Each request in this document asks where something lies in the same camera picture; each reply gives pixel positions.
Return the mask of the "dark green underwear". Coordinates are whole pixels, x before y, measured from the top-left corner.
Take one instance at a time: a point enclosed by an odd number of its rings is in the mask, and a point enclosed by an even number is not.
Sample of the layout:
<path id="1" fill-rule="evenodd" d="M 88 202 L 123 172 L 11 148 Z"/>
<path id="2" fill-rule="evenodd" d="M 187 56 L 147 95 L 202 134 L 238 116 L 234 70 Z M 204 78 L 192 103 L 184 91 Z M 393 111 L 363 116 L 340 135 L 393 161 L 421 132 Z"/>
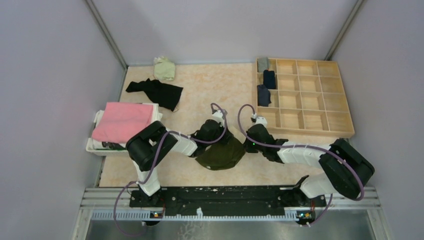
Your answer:
<path id="1" fill-rule="evenodd" d="M 212 144 L 195 160 L 202 167 L 211 171 L 228 170 L 235 167 L 245 153 L 243 144 L 232 136 L 227 143 L 217 142 Z"/>

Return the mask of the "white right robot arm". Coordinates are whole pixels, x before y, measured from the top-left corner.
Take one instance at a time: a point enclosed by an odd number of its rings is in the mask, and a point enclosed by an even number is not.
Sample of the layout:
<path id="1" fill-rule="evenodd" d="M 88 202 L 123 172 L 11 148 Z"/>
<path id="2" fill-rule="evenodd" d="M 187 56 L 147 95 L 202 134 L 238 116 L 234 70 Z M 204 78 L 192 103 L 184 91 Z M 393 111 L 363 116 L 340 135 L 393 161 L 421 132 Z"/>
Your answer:
<path id="1" fill-rule="evenodd" d="M 365 196 L 365 185 L 375 173 L 374 166 L 344 139 L 329 145 L 294 143 L 274 138 L 263 124 L 254 124 L 244 132 L 249 153 L 261 153 L 280 164 L 301 164 L 321 169 L 304 177 L 293 192 L 299 206 L 307 206 L 315 197 L 338 193 L 353 201 Z"/>

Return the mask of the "grey underwear white waistband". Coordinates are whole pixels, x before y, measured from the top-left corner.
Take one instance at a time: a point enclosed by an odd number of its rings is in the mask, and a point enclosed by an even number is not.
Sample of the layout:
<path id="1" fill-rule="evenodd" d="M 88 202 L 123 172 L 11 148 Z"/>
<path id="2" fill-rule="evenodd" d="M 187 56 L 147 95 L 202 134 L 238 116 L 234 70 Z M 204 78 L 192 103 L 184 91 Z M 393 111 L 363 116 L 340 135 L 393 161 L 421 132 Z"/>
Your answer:
<path id="1" fill-rule="evenodd" d="M 258 73 L 263 73 L 265 70 L 269 70 L 270 68 L 270 60 L 268 57 L 257 58 L 256 63 Z"/>

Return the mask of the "navy orange underwear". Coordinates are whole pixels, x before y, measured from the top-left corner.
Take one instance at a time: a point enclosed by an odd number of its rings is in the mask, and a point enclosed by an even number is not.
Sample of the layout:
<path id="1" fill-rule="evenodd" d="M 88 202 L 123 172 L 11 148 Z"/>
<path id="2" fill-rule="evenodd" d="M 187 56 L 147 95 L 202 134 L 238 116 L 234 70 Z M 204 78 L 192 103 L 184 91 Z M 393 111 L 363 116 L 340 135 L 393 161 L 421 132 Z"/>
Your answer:
<path id="1" fill-rule="evenodd" d="M 263 71 L 263 85 L 270 90 L 277 89 L 276 74 L 273 70 Z"/>

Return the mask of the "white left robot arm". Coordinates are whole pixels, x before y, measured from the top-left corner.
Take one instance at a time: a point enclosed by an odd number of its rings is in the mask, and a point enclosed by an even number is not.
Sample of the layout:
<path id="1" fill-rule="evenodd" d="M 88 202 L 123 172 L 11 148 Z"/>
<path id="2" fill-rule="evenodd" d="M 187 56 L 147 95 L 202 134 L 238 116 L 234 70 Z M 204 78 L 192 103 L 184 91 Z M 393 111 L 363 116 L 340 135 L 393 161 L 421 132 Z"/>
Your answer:
<path id="1" fill-rule="evenodd" d="M 213 144 L 227 144 L 234 135 L 225 123 L 208 119 L 199 130 L 184 135 L 165 127 L 156 120 L 126 143 L 126 150 L 137 170 L 137 181 L 142 191 L 141 200 L 149 207 L 160 202 L 161 188 L 157 165 L 170 152 L 189 158 L 204 154 Z"/>

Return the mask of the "navy underwear cream waistband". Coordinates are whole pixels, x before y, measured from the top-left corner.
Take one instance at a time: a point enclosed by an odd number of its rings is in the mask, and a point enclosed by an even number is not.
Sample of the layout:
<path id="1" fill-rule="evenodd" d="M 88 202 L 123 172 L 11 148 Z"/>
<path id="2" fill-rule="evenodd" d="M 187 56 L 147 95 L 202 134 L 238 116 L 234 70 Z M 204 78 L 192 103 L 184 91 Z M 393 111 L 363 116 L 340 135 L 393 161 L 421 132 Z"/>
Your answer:
<path id="1" fill-rule="evenodd" d="M 271 102 L 271 93 L 269 89 L 264 85 L 260 84 L 257 88 L 257 105 L 259 107 L 268 107 Z"/>

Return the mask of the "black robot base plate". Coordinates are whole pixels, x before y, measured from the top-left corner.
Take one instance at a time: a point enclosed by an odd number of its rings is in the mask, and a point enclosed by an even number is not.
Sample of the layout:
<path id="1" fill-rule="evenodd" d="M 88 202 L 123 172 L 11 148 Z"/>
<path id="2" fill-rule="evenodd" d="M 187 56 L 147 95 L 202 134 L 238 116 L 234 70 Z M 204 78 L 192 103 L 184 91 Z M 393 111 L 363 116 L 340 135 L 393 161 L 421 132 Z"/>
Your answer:
<path id="1" fill-rule="evenodd" d="M 310 210 L 326 204 L 323 195 L 308 198 L 290 185 L 169 186 L 152 196 L 133 190 L 129 202 L 131 208 L 160 208 L 169 217 L 193 216 L 198 209 L 206 217 L 282 216 L 289 207 Z"/>

